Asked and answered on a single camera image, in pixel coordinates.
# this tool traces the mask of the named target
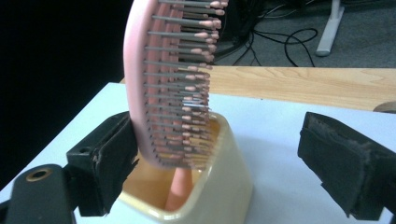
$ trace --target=beige container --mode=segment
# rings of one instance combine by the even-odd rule
[[[124,183],[120,199],[159,223],[244,223],[252,181],[227,120],[211,113],[218,133],[214,156],[202,172],[193,171],[193,188],[175,212],[164,210],[175,170],[140,161]]]

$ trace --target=hairbrush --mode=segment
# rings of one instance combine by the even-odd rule
[[[124,38],[139,151],[160,167],[205,169],[212,155],[209,74],[228,0],[135,0]]]

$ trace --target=gray carpet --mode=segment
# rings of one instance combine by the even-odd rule
[[[344,4],[346,7],[330,56],[318,57],[315,51],[331,12],[331,0],[313,2],[287,17],[262,19],[255,27],[268,33],[291,33],[305,28],[318,30],[318,36],[305,43],[316,67],[396,67],[396,1],[380,0],[365,4]],[[268,16],[285,15],[290,9],[282,9]],[[307,31],[296,35],[300,39],[312,36]],[[285,41],[286,37],[268,35]],[[293,66],[287,59],[284,45],[254,36],[252,45],[262,66]],[[233,54],[216,61],[218,65],[232,65],[243,54],[242,47]],[[288,45],[289,56],[299,66],[312,66],[302,45]],[[252,51],[236,65],[255,65]]]

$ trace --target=pink hairbrush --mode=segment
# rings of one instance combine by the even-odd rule
[[[212,154],[209,68],[228,0],[135,0],[124,40],[130,114],[142,156],[204,169]]]

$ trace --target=hairbrush head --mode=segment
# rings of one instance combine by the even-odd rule
[[[209,74],[228,0],[134,1],[124,39],[130,114],[143,157],[162,167],[205,168],[212,154]]]

